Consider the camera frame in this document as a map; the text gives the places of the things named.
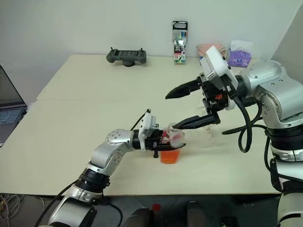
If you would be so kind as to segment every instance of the floor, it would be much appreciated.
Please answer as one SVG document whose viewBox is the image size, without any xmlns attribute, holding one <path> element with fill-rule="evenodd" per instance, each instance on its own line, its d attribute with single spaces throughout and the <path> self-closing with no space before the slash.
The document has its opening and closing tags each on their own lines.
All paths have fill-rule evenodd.
<svg viewBox="0 0 303 227">
<path fill-rule="evenodd" d="M 160 204 L 161 209 L 156 214 L 157 226 L 183 227 L 185 207 L 189 201 L 197 201 L 204 209 L 212 227 L 220 227 L 220 219 L 224 216 L 235 216 L 239 227 L 268 227 L 276 224 L 276 210 L 279 197 L 270 196 L 230 196 L 230 195 L 201 195 L 201 196 L 127 196 L 113 197 L 111 202 L 123 212 L 123 223 L 138 208 L 152 208 Z M 93 227 L 116 227 L 119 214 L 111 207 L 96 206 L 98 210 Z M 34 196 L 26 196 L 20 206 L 17 216 L 10 220 L 11 227 L 34 226 L 41 214 L 43 206 Z M 41 224 L 46 224 L 52 210 L 47 213 Z M 8 226 L 0 221 L 0 226 Z"/>
</svg>

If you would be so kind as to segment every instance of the white wall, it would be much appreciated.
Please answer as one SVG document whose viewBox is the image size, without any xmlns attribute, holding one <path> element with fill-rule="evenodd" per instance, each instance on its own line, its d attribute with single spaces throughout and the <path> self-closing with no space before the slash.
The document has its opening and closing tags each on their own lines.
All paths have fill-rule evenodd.
<svg viewBox="0 0 303 227">
<path fill-rule="evenodd" d="M 284 64 L 290 77 L 303 83 L 303 5 L 280 43 L 273 60 Z"/>
<path fill-rule="evenodd" d="M 26 101 L 71 53 L 144 48 L 172 55 L 171 22 L 189 21 L 196 45 L 253 41 L 271 58 L 302 0 L 0 0 L 0 62 Z"/>
</svg>

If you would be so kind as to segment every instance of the purple tissue box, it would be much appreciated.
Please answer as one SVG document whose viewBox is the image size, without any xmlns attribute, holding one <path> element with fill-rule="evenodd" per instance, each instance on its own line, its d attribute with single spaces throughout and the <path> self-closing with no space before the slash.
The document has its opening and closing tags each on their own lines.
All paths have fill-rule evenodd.
<svg viewBox="0 0 303 227">
<path fill-rule="evenodd" d="M 228 64 L 230 66 L 246 68 L 250 63 L 250 60 L 251 60 L 250 53 L 244 51 L 230 51 Z"/>
</svg>

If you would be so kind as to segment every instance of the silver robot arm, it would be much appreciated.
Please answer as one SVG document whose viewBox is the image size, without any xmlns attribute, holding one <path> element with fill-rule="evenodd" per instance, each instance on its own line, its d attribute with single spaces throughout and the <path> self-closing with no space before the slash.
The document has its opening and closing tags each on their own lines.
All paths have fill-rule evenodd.
<svg viewBox="0 0 303 227">
<path fill-rule="evenodd" d="M 303 226 L 303 85 L 291 79 L 277 61 L 257 62 L 234 76 L 214 46 L 200 62 L 204 73 L 173 89 L 166 98 L 179 98 L 202 88 L 208 115 L 187 118 L 174 127 L 194 129 L 219 124 L 217 112 L 234 108 L 235 96 L 243 106 L 259 103 L 266 125 L 266 148 L 270 147 L 274 156 L 270 166 L 267 156 L 265 162 L 272 185 L 282 192 L 278 226 Z"/>
<path fill-rule="evenodd" d="M 157 157 L 158 151 L 176 149 L 170 143 L 161 144 L 162 133 L 150 110 L 140 120 L 139 130 L 110 132 L 94 150 L 85 170 L 52 213 L 48 226 L 90 227 L 97 213 L 93 205 L 101 202 L 103 190 L 110 184 L 109 177 L 127 152 L 153 150 L 154 157 Z"/>
</svg>

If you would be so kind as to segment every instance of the black game controller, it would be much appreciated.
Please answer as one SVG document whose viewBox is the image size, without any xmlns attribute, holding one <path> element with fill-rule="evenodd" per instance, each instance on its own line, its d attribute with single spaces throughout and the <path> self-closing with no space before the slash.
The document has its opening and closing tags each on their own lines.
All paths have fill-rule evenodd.
<svg viewBox="0 0 303 227">
<path fill-rule="evenodd" d="M 131 67 L 134 65 L 134 61 L 139 61 L 142 64 L 146 63 L 146 51 L 142 48 L 138 51 L 120 51 L 111 47 L 106 59 L 110 63 L 119 60 L 123 62 L 124 66 Z"/>
</svg>

